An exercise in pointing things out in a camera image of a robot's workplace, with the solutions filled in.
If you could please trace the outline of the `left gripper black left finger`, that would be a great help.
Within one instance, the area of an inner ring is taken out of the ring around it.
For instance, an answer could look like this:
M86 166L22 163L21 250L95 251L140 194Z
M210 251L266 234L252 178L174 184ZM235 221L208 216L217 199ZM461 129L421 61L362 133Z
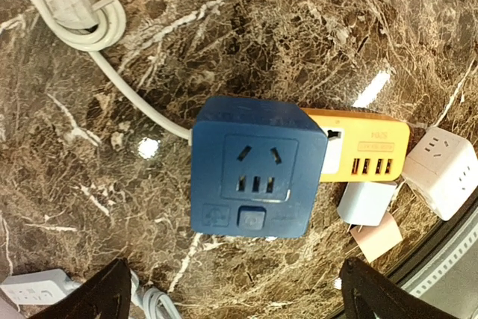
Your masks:
M60 302L42 310L36 319L127 319L131 302L131 271L116 258Z

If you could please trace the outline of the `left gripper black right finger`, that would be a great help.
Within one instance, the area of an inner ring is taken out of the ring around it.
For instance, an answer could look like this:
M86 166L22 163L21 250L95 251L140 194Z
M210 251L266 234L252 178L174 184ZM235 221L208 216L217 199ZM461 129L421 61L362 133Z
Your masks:
M359 258L344 261L339 277L346 318L447 318L396 286Z

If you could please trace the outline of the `light blue charger plug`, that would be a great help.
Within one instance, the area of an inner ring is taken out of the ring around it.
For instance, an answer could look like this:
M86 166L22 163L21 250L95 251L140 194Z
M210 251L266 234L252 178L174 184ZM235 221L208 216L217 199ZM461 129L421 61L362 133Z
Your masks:
M338 204L338 215L350 225L378 226L396 188L396 182L350 182Z

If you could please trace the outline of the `orange power strip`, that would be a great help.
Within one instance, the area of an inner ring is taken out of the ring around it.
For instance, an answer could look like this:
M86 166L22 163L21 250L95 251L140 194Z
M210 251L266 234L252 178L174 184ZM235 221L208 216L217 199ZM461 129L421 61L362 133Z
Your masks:
M328 137L321 182L390 182L402 173L410 129L393 117L306 108Z

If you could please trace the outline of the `white cube socket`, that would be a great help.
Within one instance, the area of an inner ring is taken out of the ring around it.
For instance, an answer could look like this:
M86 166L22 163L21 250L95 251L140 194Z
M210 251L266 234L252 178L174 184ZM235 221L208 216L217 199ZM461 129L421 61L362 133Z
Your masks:
M477 154L471 142L429 128L406 156L402 177L442 220L449 220L477 188Z

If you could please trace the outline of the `dark blue cube socket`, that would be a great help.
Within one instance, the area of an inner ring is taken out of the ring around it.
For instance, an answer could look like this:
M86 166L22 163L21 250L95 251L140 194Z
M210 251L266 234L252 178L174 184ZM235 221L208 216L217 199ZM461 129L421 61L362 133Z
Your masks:
M211 97L192 129L192 230L303 236L327 145L327 134L295 104Z

